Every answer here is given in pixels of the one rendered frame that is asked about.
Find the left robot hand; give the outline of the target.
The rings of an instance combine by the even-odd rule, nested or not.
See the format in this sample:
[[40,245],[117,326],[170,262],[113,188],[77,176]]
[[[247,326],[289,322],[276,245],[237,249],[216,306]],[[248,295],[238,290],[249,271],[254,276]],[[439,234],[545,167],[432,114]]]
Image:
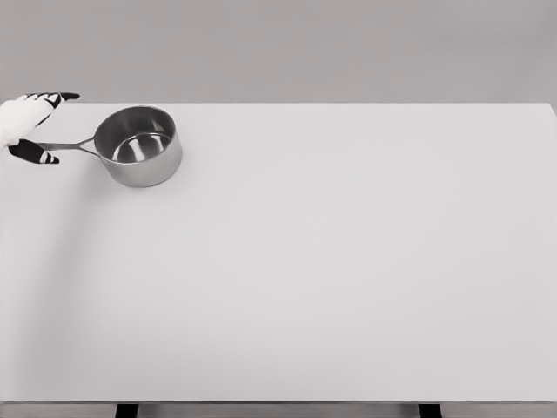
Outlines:
[[58,165],[59,158],[26,138],[63,103],[81,95],[71,91],[25,93],[0,104],[0,149],[35,165]]

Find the steel pot with long handle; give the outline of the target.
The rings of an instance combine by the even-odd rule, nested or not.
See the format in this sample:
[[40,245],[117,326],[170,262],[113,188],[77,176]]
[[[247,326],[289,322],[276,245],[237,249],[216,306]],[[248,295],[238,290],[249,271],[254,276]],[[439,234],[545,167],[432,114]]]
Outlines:
[[81,151],[99,158],[121,185],[160,185],[178,170],[183,147],[174,119],[157,107],[133,105],[113,112],[94,134],[76,143],[42,143],[48,152]]

